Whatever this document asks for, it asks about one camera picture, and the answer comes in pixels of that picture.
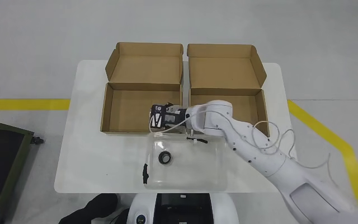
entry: white cable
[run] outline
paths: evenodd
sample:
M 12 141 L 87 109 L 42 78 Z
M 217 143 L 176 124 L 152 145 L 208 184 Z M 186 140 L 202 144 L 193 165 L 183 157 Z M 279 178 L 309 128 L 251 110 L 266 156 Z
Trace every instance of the white cable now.
M 149 131 L 150 131 L 151 133 L 164 133 L 164 132 L 168 132 L 168 131 L 173 130 L 174 128 L 180 126 L 181 124 L 183 124 L 183 123 L 186 122 L 187 120 L 189 120 L 189 119 L 191 119 L 191 118 L 193 118 L 193 117 L 195 117 L 195 116 L 197 116 L 197 115 L 199 115 L 199 114 L 201 114 L 201 113 L 205 113 L 205 112 L 212 112 L 212 113 L 216 113 L 216 114 L 219 114 L 220 116 L 222 116 L 224 119 L 226 119 L 226 120 L 229 122 L 229 124 L 231 125 L 232 129 L 240 136 L 240 138 L 241 138 L 241 139 L 244 139 L 243 136 L 235 129 L 235 127 L 234 127 L 234 125 L 232 124 L 232 122 L 231 122 L 224 114 L 222 114 L 222 113 L 220 113 L 220 112 L 218 112 L 218 111 L 214 111 L 214 110 L 203 110 L 203 111 L 197 112 L 197 113 L 191 115 L 190 117 L 186 118 L 186 119 L 183 120 L 182 122 L 176 124 L 175 126 L 169 128 L 169 129 L 166 129 L 166 130 L 158 131 L 158 132 L 153 132 L 153 131 L 151 130 L 151 128 L 150 128 L 150 124 L 152 123 L 152 119 L 153 119 L 153 116 L 152 116 L 152 117 L 150 118 L 150 121 L 149 121 Z M 274 126 L 277 128 L 277 139 L 276 139 L 276 141 L 275 141 L 272 145 L 267 146 L 267 147 L 259 147 L 259 146 L 257 145 L 257 143 L 256 143 L 256 140 L 255 140 L 254 136 L 253 136 L 253 131 L 255 130 L 256 126 L 257 126 L 258 124 L 260 124 L 260 123 L 263 123 L 263 122 L 270 123 L 270 124 L 274 125 Z M 280 149 L 281 141 L 282 141 L 283 137 L 284 137 L 289 131 L 291 131 L 291 132 L 293 133 L 293 138 L 294 138 L 294 139 L 293 139 L 293 142 L 292 142 L 292 145 L 291 145 L 291 147 L 290 147 L 290 149 L 289 149 L 289 152 L 288 152 L 288 157 L 289 157 L 289 159 L 294 160 L 299 166 L 304 167 L 304 168 L 307 168 L 307 169 L 317 169 L 317 168 L 320 168 L 320 167 L 324 166 L 325 164 L 327 164 L 328 176 L 329 176 L 331 182 L 333 182 L 334 185 L 335 185 L 336 187 L 338 187 L 337 183 L 333 180 L 333 178 L 332 178 L 332 176 L 331 176 L 331 172 L 330 172 L 330 170 L 329 170 L 329 158 L 331 157 L 331 153 L 328 154 L 328 158 L 325 160 L 325 162 L 323 162 L 322 164 L 320 164 L 320 165 L 318 165 L 318 166 L 313 166 L 313 167 L 312 167 L 312 166 L 302 165 L 302 164 L 300 164 L 300 163 L 296 160 L 295 157 L 291 156 L 291 152 L 292 152 L 293 147 L 295 146 L 295 143 L 296 143 L 296 135 L 295 135 L 295 132 L 293 131 L 293 129 L 288 129 L 288 130 L 286 130 L 286 131 L 282 134 L 282 136 L 281 136 L 281 138 L 280 138 L 280 130 L 279 130 L 279 127 L 277 126 L 277 124 L 275 124 L 274 122 L 270 122 L 270 121 L 267 121 L 267 120 L 263 120 L 263 121 L 257 122 L 257 123 L 253 126 L 253 128 L 252 128 L 252 130 L 251 130 L 251 136 L 252 136 L 252 139 L 253 139 L 254 144 L 249 143 L 246 139 L 245 139 L 245 142 L 248 143 L 249 145 L 251 145 L 252 147 L 254 147 L 254 148 L 260 150 L 260 152 L 263 153 L 263 154 L 273 155 L 273 154 L 275 154 L 275 153 Z M 267 153 L 267 152 L 262 152 L 262 151 L 261 151 L 261 150 L 263 150 L 263 149 L 268 149 L 268 148 L 273 147 L 278 141 L 279 141 L 279 145 L 277 146 L 277 148 L 276 148 L 276 150 L 275 150 L 274 152 L 272 152 L 272 153 Z
M 172 126 L 172 127 L 169 128 L 169 129 L 160 130 L 160 131 L 157 131 L 157 132 L 153 132 L 153 131 L 151 130 L 151 128 L 150 128 L 150 124 L 152 123 L 152 120 L 153 120 L 153 116 L 152 116 L 152 117 L 150 118 L 150 120 L 149 120 L 149 131 L 150 131 L 151 133 L 164 133 L 164 132 L 168 132 L 168 131 L 173 130 L 174 128 L 180 126 L 181 124 L 183 124 L 183 123 L 186 122 L 187 120 L 189 120 L 189 119 L 191 119 L 191 118 L 197 116 L 198 114 L 205 113 L 205 112 L 212 112 L 212 113 L 216 113 L 216 114 L 219 114 L 220 116 L 222 116 L 224 119 L 226 119 L 226 120 L 229 122 L 229 124 L 231 125 L 232 129 L 240 136 L 240 138 L 244 139 L 243 136 L 235 129 L 235 127 L 234 127 L 234 125 L 232 124 L 232 122 L 231 122 L 224 114 L 222 114 L 222 113 L 220 113 L 220 112 L 218 112 L 218 111 L 215 111 L 215 110 L 203 110 L 203 111 L 197 112 L 197 113 L 191 115 L 190 117 L 186 118 L 186 119 L 183 120 L 182 122 L 176 124 L 175 126 Z M 255 127 L 256 127 L 257 124 L 262 123 L 262 122 L 268 122 L 268 121 L 261 121 L 261 122 L 256 123 L 256 124 L 253 126 L 252 130 L 255 129 Z M 267 149 L 267 148 L 271 148 L 272 146 L 274 146 L 274 145 L 279 141 L 279 139 L 280 139 L 280 130 L 279 130 L 279 127 L 277 126 L 277 124 L 275 124 L 275 123 L 273 123 L 273 122 L 268 122 L 268 123 L 273 124 L 273 125 L 277 128 L 277 132 L 278 132 L 277 139 L 274 141 L 274 143 L 273 143 L 272 145 L 270 145 L 270 146 L 268 146 L 268 147 L 259 147 L 259 146 L 257 145 L 257 143 L 255 142 L 255 140 L 254 140 L 254 143 L 255 143 L 255 144 L 251 144 L 251 143 L 248 142 L 247 140 L 245 140 L 245 142 L 248 143 L 249 145 L 251 145 L 252 147 L 257 148 L 258 150 Z

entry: cardboard box lid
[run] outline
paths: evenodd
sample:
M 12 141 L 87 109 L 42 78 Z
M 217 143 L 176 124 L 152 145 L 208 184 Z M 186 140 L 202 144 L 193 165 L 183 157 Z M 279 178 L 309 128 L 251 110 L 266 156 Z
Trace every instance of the cardboard box lid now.
M 261 88 L 266 72 L 253 45 L 189 44 L 191 88 Z
M 181 44 L 117 43 L 106 66 L 110 82 L 180 84 Z

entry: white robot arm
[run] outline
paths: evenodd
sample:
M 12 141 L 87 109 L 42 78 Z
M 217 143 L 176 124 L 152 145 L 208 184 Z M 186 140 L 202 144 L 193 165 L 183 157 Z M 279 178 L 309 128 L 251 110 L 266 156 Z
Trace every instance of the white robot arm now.
M 250 123 L 232 118 L 229 102 L 214 100 L 188 108 L 186 126 L 208 135 L 223 136 L 232 150 L 266 177 L 281 193 L 299 223 L 356 223 L 355 203 L 333 185 L 323 183 L 288 158 Z

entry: transparent plastic bin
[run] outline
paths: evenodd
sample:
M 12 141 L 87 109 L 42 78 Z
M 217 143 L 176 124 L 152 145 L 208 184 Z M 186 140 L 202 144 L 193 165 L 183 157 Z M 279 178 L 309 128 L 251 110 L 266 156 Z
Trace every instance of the transparent plastic bin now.
M 223 161 L 226 141 L 222 137 L 194 135 L 208 143 L 186 139 L 185 134 L 163 133 L 148 135 L 145 163 L 149 178 L 148 189 L 177 189 L 193 191 L 222 191 L 227 187 L 226 166 Z M 169 152 L 171 161 L 162 164 L 161 152 Z

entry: cardboard box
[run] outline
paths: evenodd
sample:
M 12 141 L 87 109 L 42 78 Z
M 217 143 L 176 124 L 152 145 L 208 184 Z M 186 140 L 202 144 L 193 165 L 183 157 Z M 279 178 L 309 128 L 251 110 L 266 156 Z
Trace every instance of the cardboard box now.
M 148 133 L 153 104 L 182 105 L 181 44 L 117 43 L 107 66 L 102 132 Z
M 211 100 L 233 105 L 233 118 L 252 125 L 267 120 L 261 89 L 266 72 L 253 45 L 189 44 L 190 106 Z M 269 136 L 269 125 L 257 128 Z

